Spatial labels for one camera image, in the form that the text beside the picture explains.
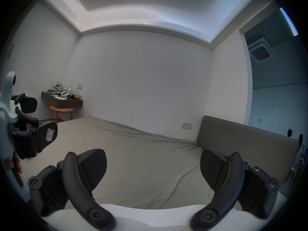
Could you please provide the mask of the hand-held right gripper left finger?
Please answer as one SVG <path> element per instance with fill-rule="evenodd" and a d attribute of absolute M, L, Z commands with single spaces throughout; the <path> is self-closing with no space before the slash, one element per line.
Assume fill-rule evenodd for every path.
<path fill-rule="evenodd" d="M 100 231 L 116 226 L 114 216 L 95 202 L 92 191 L 107 170 L 103 149 L 91 149 L 77 155 L 68 152 L 57 166 L 49 165 L 38 175 L 29 178 L 28 187 L 34 211 L 47 217 L 64 210 L 68 201 L 90 225 Z"/>

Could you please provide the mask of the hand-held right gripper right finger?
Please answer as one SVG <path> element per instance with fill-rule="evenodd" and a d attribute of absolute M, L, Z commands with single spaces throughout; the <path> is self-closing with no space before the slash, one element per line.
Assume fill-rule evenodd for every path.
<path fill-rule="evenodd" d="M 214 191 L 211 202 L 193 215 L 191 229 L 211 229 L 226 217 L 236 202 L 243 211 L 267 219 L 276 202 L 279 180 L 258 166 L 250 167 L 239 152 L 229 156 L 204 149 L 200 159 L 202 176 Z"/>

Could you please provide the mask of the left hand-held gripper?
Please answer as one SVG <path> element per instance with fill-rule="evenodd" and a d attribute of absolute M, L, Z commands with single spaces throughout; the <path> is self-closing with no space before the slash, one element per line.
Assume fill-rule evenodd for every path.
<path fill-rule="evenodd" d="M 15 81 L 15 72 L 8 72 L 1 90 L 0 164 L 4 168 L 4 172 L 13 190 L 24 201 L 29 201 L 30 192 L 27 185 L 27 177 L 17 171 L 17 177 L 21 177 L 20 180 L 17 180 L 12 171 L 14 166 L 14 148 L 9 136 L 8 123 L 13 124 L 18 121 L 18 128 L 15 128 L 16 153 L 41 153 L 44 148 L 57 138 L 58 126 L 55 121 L 40 122 L 37 118 L 25 114 L 36 111 L 37 100 L 36 98 L 26 96 L 25 93 L 12 95 Z"/>

